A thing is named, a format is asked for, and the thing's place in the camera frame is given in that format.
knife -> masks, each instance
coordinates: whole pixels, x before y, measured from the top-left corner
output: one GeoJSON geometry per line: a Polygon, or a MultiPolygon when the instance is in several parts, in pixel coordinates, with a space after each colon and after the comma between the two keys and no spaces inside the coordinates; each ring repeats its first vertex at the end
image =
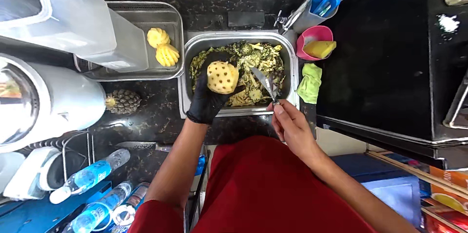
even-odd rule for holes
{"type": "Polygon", "coordinates": [[[276,94],[278,93],[278,87],[276,87],[273,84],[272,77],[266,78],[266,76],[260,70],[258,70],[258,68],[255,68],[255,67],[250,68],[250,70],[252,70],[255,77],[257,77],[257,79],[260,80],[263,87],[265,87],[266,91],[270,94],[270,97],[273,100],[272,101],[273,106],[276,104],[279,104],[279,101],[276,99],[276,94]]]}
{"type": "Polygon", "coordinates": [[[154,149],[161,152],[170,152],[172,146],[161,146],[158,142],[122,142],[116,147],[128,149],[154,149]]]}

green rag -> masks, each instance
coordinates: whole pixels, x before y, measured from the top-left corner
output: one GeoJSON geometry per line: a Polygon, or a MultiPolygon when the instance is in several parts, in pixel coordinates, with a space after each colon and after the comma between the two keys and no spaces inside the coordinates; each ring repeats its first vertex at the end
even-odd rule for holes
{"type": "Polygon", "coordinates": [[[302,81],[296,92],[306,103],[317,104],[319,87],[322,84],[322,69],[313,63],[304,64],[302,68],[302,81]]]}

red shirt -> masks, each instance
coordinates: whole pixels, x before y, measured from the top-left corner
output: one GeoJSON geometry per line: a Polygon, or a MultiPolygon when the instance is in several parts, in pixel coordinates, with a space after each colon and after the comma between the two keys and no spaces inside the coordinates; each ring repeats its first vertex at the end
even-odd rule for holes
{"type": "MultiPolygon", "coordinates": [[[[182,233],[166,203],[138,208],[129,233],[182,233]]],[[[287,146],[253,136],[214,151],[205,204],[194,233],[375,232],[287,146]]]]}

hand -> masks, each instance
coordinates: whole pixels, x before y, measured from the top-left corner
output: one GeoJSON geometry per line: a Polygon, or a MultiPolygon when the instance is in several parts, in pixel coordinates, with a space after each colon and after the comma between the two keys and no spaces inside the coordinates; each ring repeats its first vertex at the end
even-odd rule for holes
{"type": "Polygon", "coordinates": [[[289,101],[280,99],[274,108],[270,103],[267,110],[274,111],[272,125],[279,139],[286,141],[291,152],[302,161],[305,162],[306,158],[317,153],[323,153],[313,138],[306,117],[289,101]]]}
{"type": "Polygon", "coordinates": [[[193,94],[192,104],[187,111],[187,117],[196,123],[212,124],[214,117],[218,114],[221,108],[226,104],[227,100],[245,90],[245,86],[238,86],[231,94],[219,94],[212,92],[208,86],[208,76],[206,69],[213,61],[227,61],[230,55],[227,52],[213,52],[208,54],[201,68],[201,74],[196,81],[195,93],[193,94]]]}

black glove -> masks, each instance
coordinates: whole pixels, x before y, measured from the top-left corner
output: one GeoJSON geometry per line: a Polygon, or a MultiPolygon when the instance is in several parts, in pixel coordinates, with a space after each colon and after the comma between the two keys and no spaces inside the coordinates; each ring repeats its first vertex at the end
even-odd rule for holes
{"type": "Polygon", "coordinates": [[[196,123],[212,124],[214,117],[218,114],[221,108],[226,104],[227,100],[243,90],[245,86],[238,86],[234,92],[230,94],[219,94],[212,92],[208,86],[208,76],[206,69],[211,62],[228,61],[230,55],[227,52],[209,53],[201,68],[201,74],[196,81],[195,93],[193,94],[192,104],[187,111],[187,117],[196,123]]]}

